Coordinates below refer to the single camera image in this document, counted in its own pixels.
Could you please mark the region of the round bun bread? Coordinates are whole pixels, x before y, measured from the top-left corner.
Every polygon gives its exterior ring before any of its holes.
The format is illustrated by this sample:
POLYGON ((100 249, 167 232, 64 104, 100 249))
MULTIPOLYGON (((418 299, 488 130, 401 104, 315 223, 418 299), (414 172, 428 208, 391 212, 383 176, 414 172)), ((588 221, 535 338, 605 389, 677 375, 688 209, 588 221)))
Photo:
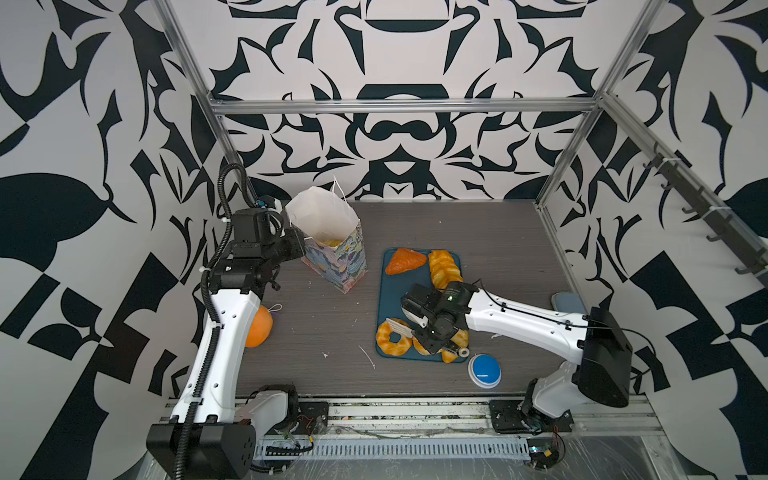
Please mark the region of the round bun bread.
POLYGON ((431 353, 425 349, 422 344, 418 341, 417 338, 412 338, 412 345, 415 348, 415 350, 422 356, 431 356, 431 353))

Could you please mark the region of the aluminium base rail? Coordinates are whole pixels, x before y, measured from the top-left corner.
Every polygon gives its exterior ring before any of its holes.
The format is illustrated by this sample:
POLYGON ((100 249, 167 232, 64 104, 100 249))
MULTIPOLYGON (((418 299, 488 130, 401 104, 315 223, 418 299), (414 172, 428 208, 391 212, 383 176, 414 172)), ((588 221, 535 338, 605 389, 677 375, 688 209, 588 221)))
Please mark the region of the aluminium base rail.
POLYGON ((665 435, 650 403, 576 406, 550 426, 528 428, 516 396, 303 398, 298 416, 259 441, 258 461, 552 460, 572 440, 665 435))

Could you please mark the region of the metal tongs white tips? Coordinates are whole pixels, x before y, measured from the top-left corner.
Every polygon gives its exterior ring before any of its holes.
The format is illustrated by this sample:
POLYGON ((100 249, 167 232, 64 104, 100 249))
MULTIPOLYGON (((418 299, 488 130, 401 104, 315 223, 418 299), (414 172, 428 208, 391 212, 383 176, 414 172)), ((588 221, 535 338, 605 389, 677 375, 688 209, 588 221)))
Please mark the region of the metal tongs white tips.
MULTIPOLYGON (((413 338, 413 329, 409 327, 406 323, 403 321, 393 319, 393 318, 387 318, 386 323, 391 327, 391 329, 406 337, 406 338, 413 338)), ((448 346, 444 348, 444 351, 450 352, 451 354, 455 354, 461 358, 466 358, 470 354, 470 350, 467 347, 459 347, 455 342, 450 341, 448 343, 448 346)))

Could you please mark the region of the orange triangular bread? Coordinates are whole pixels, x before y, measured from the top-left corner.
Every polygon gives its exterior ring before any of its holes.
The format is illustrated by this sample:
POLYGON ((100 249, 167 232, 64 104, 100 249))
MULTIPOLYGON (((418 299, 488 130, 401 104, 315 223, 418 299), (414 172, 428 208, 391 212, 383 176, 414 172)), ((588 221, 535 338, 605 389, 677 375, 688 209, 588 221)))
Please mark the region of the orange triangular bread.
POLYGON ((427 256, 409 248, 397 249, 385 268, 389 276, 399 275, 421 268, 427 262, 427 256))

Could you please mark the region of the donut bread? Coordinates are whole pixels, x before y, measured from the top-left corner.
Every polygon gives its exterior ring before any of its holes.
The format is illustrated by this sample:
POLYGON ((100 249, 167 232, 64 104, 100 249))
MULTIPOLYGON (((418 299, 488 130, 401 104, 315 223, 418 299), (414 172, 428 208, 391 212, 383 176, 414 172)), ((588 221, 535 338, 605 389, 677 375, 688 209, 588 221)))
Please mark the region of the donut bread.
POLYGON ((384 355, 391 357, 401 357, 412 348, 412 338, 394 332, 386 320, 377 329, 376 343, 384 355))

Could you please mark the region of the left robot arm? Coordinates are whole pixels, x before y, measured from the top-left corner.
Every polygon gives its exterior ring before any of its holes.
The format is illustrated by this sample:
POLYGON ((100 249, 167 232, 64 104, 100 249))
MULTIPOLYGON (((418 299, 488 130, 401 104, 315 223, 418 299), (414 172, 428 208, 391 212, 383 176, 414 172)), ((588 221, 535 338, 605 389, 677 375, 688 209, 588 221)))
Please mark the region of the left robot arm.
POLYGON ((172 479, 242 479, 259 470, 254 455, 264 435, 298 417, 293 386, 262 387, 238 407, 236 384, 265 290, 279 287, 283 263, 305 255, 304 235, 278 200, 257 197, 239 164, 221 169, 217 192, 225 232, 201 269, 201 343, 169 420, 152 425, 146 440, 172 479))

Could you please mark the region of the light blue push button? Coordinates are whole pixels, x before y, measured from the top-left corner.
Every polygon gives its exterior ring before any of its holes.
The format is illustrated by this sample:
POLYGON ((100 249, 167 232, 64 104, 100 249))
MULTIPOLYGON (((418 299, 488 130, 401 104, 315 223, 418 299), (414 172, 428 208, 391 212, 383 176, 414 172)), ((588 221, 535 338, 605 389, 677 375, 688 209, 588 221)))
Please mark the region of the light blue push button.
POLYGON ((564 313, 587 314, 581 298, 572 292, 558 292, 551 296, 551 305, 555 311, 564 313))

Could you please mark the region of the long braided bread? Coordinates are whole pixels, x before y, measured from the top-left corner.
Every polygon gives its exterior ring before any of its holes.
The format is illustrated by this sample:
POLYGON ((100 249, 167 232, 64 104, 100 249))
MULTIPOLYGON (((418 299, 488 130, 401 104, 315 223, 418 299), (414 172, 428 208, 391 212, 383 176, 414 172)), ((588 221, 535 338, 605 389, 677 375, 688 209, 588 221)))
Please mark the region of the long braided bread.
POLYGON ((432 285, 444 290, 452 282, 462 282, 460 268, 447 250, 433 250, 428 255, 432 285))

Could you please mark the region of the teal tray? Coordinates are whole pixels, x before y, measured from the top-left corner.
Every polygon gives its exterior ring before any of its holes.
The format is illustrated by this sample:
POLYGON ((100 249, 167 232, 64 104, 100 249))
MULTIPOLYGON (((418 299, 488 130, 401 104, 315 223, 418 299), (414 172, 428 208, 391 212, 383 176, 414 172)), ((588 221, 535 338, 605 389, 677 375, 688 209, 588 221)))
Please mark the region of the teal tray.
MULTIPOLYGON (((427 256, 426 264, 419 269, 402 273, 399 275, 394 275, 394 276, 389 276, 385 273, 385 268, 389 263, 393 253, 399 248, 407 248, 407 247, 390 248, 385 251, 383 256, 384 269, 381 274, 381 285, 380 285, 378 313, 377 313, 377 329, 379 325, 387 318, 400 319, 405 321, 408 326, 411 326, 411 324, 409 323, 409 320, 401 310, 401 298, 411 289, 411 287, 414 284, 424 285, 426 287, 429 287, 430 289, 434 287, 431 282, 430 269, 429 269, 429 263, 428 263, 428 255, 433 250, 412 249, 420 253, 423 253, 424 255, 427 256)), ((460 268, 460 257, 453 252, 450 252, 450 253, 453 256, 456 264, 460 268)), ((422 356, 415 350, 413 345, 412 345, 412 348, 405 355, 401 357, 391 357, 391 356, 384 355, 377 346, 376 334, 375 334, 375 348, 376 348, 376 352, 385 358, 402 359, 402 360, 420 360, 420 361, 444 363, 441 358, 441 353, 431 355, 431 356, 422 356)), ((465 361, 465 358, 459 358, 452 363, 463 363, 464 361, 465 361)))

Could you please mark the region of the orange fake fruit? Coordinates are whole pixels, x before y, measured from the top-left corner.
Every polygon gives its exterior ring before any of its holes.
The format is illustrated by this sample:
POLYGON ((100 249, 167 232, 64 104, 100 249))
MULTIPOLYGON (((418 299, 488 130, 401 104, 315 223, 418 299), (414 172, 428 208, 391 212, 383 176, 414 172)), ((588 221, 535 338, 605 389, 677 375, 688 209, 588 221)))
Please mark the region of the orange fake fruit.
POLYGON ((262 345, 271 334, 274 320, 268 308, 260 306, 253 317, 248 331, 245 347, 256 348, 262 345))

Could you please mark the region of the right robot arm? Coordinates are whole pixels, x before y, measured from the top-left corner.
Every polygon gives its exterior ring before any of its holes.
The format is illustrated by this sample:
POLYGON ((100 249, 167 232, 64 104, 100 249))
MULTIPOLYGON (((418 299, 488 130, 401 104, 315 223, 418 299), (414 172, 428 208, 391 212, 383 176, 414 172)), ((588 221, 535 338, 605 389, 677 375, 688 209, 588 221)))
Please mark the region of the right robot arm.
POLYGON ((633 347, 628 330, 599 308, 564 313, 514 302, 463 282, 444 289, 415 284, 401 299, 412 335, 431 354, 466 358, 462 331, 508 337, 559 356, 561 365, 532 380, 523 400, 502 413, 499 433, 552 432, 572 408, 597 403, 625 408, 630 400, 633 347))

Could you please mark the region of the croissant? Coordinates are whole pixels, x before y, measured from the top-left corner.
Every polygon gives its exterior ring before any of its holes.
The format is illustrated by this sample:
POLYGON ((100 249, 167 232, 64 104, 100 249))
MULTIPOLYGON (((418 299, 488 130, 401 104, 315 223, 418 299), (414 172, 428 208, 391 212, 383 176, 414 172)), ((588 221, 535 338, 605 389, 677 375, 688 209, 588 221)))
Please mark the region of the croissant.
POLYGON ((469 333, 467 330, 459 330, 450 340, 448 348, 441 350, 441 358, 444 363, 452 363, 459 358, 468 355, 469 333))

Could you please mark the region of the floral paper bag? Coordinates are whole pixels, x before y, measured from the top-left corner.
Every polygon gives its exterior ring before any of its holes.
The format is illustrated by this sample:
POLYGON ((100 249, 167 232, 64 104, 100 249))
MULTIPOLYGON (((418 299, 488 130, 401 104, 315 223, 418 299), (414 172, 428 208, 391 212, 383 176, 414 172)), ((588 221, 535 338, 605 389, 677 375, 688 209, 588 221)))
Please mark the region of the floral paper bag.
POLYGON ((291 224, 305 236, 303 262, 342 293, 367 271, 361 220, 338 181, 326 190, 312 186, 286 207, 291 224))

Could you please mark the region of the wall hook rack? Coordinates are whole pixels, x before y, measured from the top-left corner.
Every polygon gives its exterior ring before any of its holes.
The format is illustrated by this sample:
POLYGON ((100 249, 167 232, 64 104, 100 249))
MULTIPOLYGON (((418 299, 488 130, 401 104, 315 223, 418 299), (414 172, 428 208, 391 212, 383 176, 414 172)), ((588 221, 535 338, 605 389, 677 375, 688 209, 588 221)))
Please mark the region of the wall hook rack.
POLYGON ((658 141, 653 142, 652 152, 653 157, 644 169, 654 170, 662 177, 661 188, 665 193, 675 192, 685 202, 685 215, 708 226, 709 242, 723 243, 739 260, 741 265, 735 268, 736 274, 752 276, 767 289, 767 243, 680 157, 658 141))

